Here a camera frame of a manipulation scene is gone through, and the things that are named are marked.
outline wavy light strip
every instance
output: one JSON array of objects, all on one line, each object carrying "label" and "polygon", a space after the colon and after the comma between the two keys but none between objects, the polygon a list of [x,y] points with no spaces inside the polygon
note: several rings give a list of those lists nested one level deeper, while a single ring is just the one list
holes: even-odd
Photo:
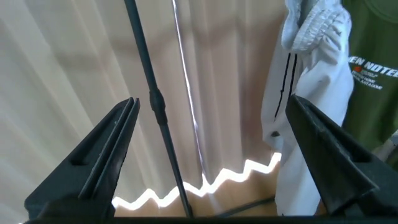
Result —
[{"label": "wavy light strip", "polygon": [[[249,159],[246,160],[243,173],[235,173],[229,169],[222,169],[218,176],[216,177],[216,180],[214,181],[213,184],[209,184],[206,180],[206,177],[204,174],[202,174],[203,178],[203,185],[200,189],[197,189],[196,187],[192,186],[191,184],[184,182],[184,187],[185,190],[190,191],[191,193],[203,197],[206,194],[213,194],[216,192],[218,187],[223,184],[224,181],[226,180],[232,180],[235,182],[243,182],[248,179],[250,173],[252,170],[261,172],[263,174],[269,174],[272,172],[276,166],[276,164],[280,161],[281,154],[280,153],[274,153],[272,155],[271,161],[268,166],[265,166],[263,164],[260,164],[258,162],[251,161]],[[147,189],[135,202],[129,203],[125,201],[123,198],[120,197],[115,197],[112,200],[112,204],[115,208],[118,206],[124,207],[128,210],[136,210],[143,206],[150,198],[154,199],[156,204],[159,207],[167,207],[169,206],[178,196],[180,193],[178,192],[177,186],[174,187],[164,198],[160,199],[156,193],[152,189]]]}]

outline black pole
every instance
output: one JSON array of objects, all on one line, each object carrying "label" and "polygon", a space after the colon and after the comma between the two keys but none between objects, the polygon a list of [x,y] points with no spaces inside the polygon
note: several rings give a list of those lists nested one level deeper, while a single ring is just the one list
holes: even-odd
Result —
[{"label": "black pole", "polygon": [[169,155],[170,163],[172,165],[175,181],[177,183],[178,191],[180,192],[182,205],[188,218],[193,218],[192,207],[190,206],[185,192],[184,185],[182,183],[180,169],[178,168],[177,157],[175,155],[172,137],[170,135],[170,129],[167,124],[167,116],[165,112],[165,102],[162,93],[157,87],[154,70],[150,62],[149,52],[147,44],[145,42],[144,32],[142,31],[141,21],[137,10],[135,0],[124,0],[126,4],[127,13],[129,14],[130,23],[134,37],[136,38],[136,44],[141,58],[142,66],[144,67],[145,77],[149,86],[149,101],[150,107],[155,113],[157,123],[160,126],[162,132],[164,144],[166,146],[167,154]]}]

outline curtain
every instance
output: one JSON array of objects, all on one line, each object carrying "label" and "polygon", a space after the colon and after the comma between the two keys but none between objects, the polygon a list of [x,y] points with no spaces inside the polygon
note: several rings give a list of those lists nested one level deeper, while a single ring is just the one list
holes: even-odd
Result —
[{"label": "curtain", "polygon": [[[261,140],[260,111],[283,1],[137,6],[187,190],[269,172],[280,155]],[[178,197],[124,1],[0,1],[0,72],[2,223],[26,221],[24,199],[130,96],[141,110],[114,205]]]}]

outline hanging clothes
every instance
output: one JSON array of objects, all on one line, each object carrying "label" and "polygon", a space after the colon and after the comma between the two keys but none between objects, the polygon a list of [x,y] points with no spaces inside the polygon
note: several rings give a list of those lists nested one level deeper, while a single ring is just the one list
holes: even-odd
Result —
[{"label": "hanging clothes", "polygon": [[349,65],[354,77],[343,128],[377,153],[374,149],[398,129],[398,1],[344,0],[343,5],[353,20]]},{"label": "hanging clothes", "polygon": [[343,123],[353,91],[348,65],[351,19],[339,0],[285,3],[289,13],[262,102],[263,139],[282,152],[275,196],[278,214],[313,215],[320,196],[287,121],[286,102],[295,93],[338,125]]}]

